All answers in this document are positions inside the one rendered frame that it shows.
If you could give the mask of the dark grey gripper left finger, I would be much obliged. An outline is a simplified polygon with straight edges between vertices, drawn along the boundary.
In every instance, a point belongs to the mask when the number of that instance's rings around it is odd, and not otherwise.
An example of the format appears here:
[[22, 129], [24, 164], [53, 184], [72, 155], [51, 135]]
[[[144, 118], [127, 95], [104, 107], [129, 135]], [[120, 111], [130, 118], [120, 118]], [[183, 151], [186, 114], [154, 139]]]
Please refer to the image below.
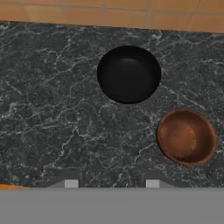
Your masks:
[[77, 169], [62, 170], [56, 178], [35, 185], [36, 188], [78, 188], [81, 172]]

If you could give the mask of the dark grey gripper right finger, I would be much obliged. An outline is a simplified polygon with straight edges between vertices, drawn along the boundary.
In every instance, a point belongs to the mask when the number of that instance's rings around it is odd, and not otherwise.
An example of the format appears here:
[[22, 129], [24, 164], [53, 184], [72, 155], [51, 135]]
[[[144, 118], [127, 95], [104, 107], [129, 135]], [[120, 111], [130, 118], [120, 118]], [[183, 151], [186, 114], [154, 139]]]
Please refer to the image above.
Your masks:
[[185, 185], [167, 178], [161, 171], [149, 170], [142, 174], [145, 188], [186, 188]]

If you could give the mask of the brown wooden bowl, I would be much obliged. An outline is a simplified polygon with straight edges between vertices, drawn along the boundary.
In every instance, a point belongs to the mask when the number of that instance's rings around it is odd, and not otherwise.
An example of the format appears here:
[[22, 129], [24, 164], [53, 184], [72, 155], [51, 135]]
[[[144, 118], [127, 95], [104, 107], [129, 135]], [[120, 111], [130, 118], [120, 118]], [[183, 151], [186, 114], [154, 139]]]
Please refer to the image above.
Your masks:
[[167, 112], [157, 125], [157, 145], [171, 161], [185, 166], [202, 165], [215, 152], [213, 125], [188, 108]]

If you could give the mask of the black bowl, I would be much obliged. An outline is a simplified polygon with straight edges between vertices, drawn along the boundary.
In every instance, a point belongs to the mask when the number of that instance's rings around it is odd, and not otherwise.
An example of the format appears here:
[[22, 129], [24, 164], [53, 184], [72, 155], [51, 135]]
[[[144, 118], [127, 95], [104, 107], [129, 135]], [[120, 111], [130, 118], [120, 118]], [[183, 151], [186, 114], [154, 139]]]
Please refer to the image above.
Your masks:
[[108, 51], [97, 66], [97, 80], [102, 92], [123, 104], [150, 98], [157, 90], [161, 76], [161, 66], [155, 56], [134, 45]]

